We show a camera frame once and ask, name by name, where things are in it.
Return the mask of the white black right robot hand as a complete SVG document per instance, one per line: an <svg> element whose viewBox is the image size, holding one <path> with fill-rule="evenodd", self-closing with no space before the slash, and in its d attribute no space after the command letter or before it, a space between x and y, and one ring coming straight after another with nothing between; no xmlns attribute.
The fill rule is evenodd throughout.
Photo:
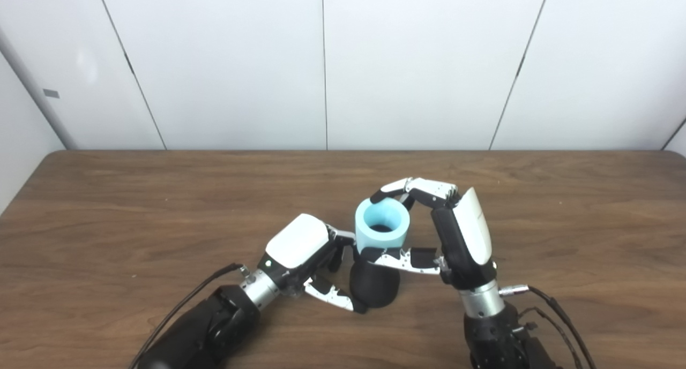
<svg viewBox="0 0 686 369"><path fill-rule="evenodd" d="M430 208L438 249L402 247L415 203ZM355 235L360 257L375 266L439 275L462 291L480 291L496 279L487 221L473 188L460 193L454 184L423 178L385 184L358 208Z"/></svg>

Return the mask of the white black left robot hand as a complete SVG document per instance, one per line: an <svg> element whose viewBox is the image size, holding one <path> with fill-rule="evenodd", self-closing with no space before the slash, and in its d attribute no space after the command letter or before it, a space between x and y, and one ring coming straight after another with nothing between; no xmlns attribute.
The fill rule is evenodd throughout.
<svg viewBox="0 0 686 369"><path fill-rule="evenodd" d="M354 233L302 213L267 243L257 269L245 279L245 292L260 310L279 295L306 293L343 310L365 314L366 305L318 274L324 267L332 273L338 271L346 247L355 244Z"/></svg>

